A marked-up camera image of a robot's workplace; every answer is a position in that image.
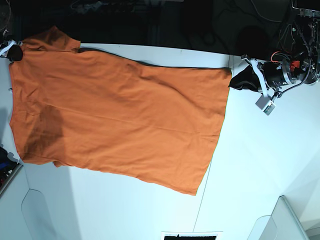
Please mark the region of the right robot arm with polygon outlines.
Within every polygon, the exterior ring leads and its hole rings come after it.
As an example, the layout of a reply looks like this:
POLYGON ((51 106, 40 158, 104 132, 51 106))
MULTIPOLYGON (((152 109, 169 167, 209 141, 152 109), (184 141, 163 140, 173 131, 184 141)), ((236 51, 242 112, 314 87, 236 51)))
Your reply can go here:
POLYGON ((23 58, 22 42, 9 35, 12 8, 9 0, 0 1, 0 58, 19 62, 23 58))

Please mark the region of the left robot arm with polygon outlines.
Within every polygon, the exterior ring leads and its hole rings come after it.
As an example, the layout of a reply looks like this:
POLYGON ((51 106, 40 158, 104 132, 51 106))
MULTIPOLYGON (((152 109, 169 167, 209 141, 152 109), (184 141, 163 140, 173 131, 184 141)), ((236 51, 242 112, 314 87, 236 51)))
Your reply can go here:
POLYGON ((229 87, 249 90, 272 100, 301 85, 320 81, 320 2, 290 0, 279 22, 277 46, 252 26, 237 38, 237 54, 247 67, 232 77, 229 87))

